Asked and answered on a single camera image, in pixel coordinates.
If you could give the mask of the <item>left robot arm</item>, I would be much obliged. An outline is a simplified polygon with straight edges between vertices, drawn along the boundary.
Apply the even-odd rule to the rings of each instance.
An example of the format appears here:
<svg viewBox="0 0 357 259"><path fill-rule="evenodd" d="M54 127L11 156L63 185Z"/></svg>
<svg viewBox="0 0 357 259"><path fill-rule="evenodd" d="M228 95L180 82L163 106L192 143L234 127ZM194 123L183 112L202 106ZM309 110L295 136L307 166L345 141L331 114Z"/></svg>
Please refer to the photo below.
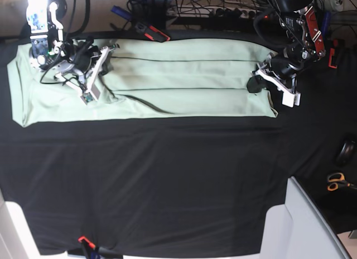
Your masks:
<svg viewBox="0 0 357 259"><path fill-rule="evenodd" d="M316 18L315 0L266 0L269 7L256 16L253 26L258 36L278 50L257 64L247 83L250 93L259 93L271 83L283 85L291 81L291 91L296 93L296 75L326 55L322 32ZM277 43L266 38L260 29L260 22L266 17L277 17L285 30L289 43Z"/></svg>

